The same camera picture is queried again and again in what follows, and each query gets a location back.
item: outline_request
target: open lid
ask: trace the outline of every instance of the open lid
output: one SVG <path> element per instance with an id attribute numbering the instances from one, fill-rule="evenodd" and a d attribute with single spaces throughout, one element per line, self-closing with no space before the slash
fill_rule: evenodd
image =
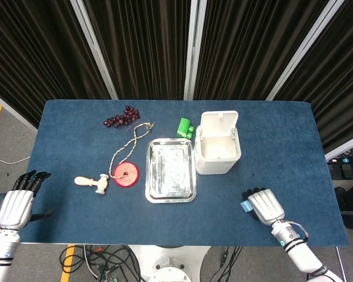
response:
<path id="1" fill-rule="evenodd" d="M 201 115 L 201 135 L 205 137 L 228 136 L 235 128 L 238 120 L 236 110 L 204 112 Z"/>

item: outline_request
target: white trash bin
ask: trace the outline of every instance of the white trash bin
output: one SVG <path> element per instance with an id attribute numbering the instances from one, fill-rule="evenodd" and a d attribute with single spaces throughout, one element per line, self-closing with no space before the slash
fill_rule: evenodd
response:
<path id="1" fill-rule="evenodd" d="M 205 112 L 196 129 L 195 159 L 199 174 L 224 174 L 241 157 L 238 112 Z"/>

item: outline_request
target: red grapes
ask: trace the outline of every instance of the red grapes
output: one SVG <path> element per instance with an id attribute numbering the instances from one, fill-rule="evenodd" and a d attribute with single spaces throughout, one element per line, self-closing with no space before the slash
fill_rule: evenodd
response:
<path id="1" fill-rule="evenodd" d="M 125 110 L 123 111 L 123 115 L 116 115 L 115 117 L 108 118 L 104 121 L 104 126 L 109 128 L 111 126 L 119 127 L 121 125 L 129 125 L 139 118 L 140 114 L 138 109 L 126 106 Z"/>

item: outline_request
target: dark blue table cover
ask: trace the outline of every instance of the dark blue table cover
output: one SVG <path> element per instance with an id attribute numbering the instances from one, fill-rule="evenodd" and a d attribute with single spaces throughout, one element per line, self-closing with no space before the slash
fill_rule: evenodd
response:
<path id="1" fill-rule="evenodd" d="M 132 138 L 127 127 L 102 124 L 125 105 L 138 108 L 142 122 L 155 123 L 129 159 L 141 172 L 138 183 L 123 189 L 110 180 L 104 196 L 94 187 L 76 186 L 76 176 L 99 179 L 107 174 L 112 154 Z M 176 137 L 181 117 L 197 127 L 209 110 L 238 111 L 240 160 L 227 174 L 197 174 L 197 196 L 190 203 L 148 202 L 149 141 Z M 240 206 L 242 192 L 258 186 L 272 189 L 285 219 L 301 223 L 311 245 L 348 243 L 317 126 L 304 102 L 52 100 L 43 112 L 28 171 L 32 169 L 52 173 L 33 212 L 56 209 L 50 218 L 29 223 L 21 231 L 23 242 L 276 246 L 271 228 Z"/>

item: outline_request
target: green object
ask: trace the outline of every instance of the green object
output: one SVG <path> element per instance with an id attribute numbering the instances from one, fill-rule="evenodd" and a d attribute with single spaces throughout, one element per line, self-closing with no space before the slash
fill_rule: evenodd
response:
<path id="1" fill-rule="evenodd" d="M 192 139 L 192 134 L 195 130 L 193 126 L 190 126 L 191 121 L 189 119 L 181 118 L 181 122 L 179 123 L 178 131 L 176 136 L 178 138 L 187 138 Z"/>

